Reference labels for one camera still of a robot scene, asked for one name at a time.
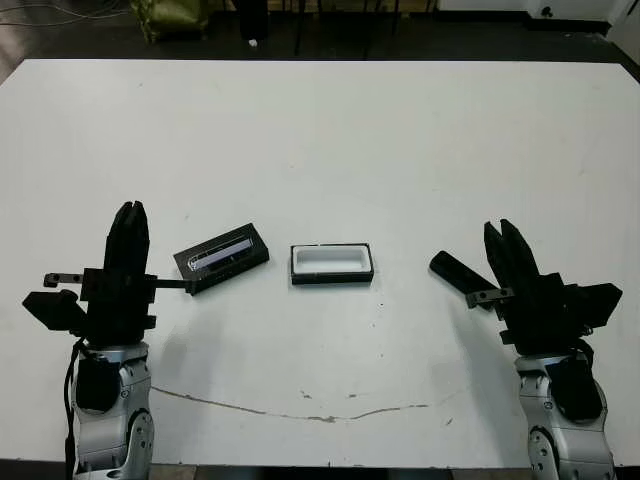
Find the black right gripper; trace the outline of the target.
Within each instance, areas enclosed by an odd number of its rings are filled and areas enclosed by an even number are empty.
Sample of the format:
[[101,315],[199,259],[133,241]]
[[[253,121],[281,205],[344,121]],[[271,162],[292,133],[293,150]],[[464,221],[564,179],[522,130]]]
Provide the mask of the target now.
[[519,355],[569,351],[578,340],[578,326],[567,310],[566,285],[559,273],[540,276],[521,232],[507,219],[500,224],[502,234],[486,222],[483,235],[488,263],[501,288],[466,294],[467,306],[493,309],[505,324],[499,332],[502,344],[513,346]]

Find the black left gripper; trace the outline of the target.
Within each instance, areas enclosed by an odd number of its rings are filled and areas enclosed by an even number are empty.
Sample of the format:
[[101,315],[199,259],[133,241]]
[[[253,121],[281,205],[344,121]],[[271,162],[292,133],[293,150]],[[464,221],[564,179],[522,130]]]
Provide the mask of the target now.
[[[134,246],[133,269],[122,268],[128,259],[129,227],[132,211]],[[189,280],[160,279],[145,274],[149,251],[147,215],[140,201],[125,202],[117,211],[106,240],[103,267],[86,268],[81,274],[47,273],[43,284],[78,284],[80,295],[68,290],[55,293],[49,300],[45,325],[51,330],[68,331],[94,345],[127,345],[142,340],[144,332],[153,329],[155,317],[148,313],[158,289],[181,289],[193,292]]]

